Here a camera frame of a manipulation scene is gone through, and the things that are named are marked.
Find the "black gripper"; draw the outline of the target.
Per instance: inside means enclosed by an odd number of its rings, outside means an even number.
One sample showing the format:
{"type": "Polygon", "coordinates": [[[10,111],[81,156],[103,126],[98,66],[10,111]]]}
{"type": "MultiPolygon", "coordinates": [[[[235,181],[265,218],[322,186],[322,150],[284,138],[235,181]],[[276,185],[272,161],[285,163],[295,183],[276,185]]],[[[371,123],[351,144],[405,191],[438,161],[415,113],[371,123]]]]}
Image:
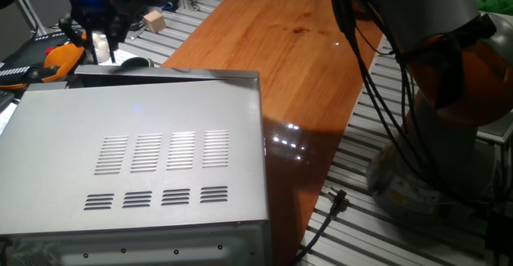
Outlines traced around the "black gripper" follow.
{"type": "MultiPolygon", "coordinates": [[[[73,19],[86,29],[100,29],[107,21],[111,21],[119,11],[119,6],[129,0],[69,0],[71,3],[71,16],[65,16],[58,21],[59,29],[77,47],[82,47],[92,57],[92,62],[97,65],[98,59],[95,53],[92,32],[85,30],[85,37],[79,35],[73,28],[73,19]]],[[[115,17],[106,29],[107,44],[112,62],[115,60],[115,51],[119,44],[127,37],[129,25],[124,18],[115,17]]]]}

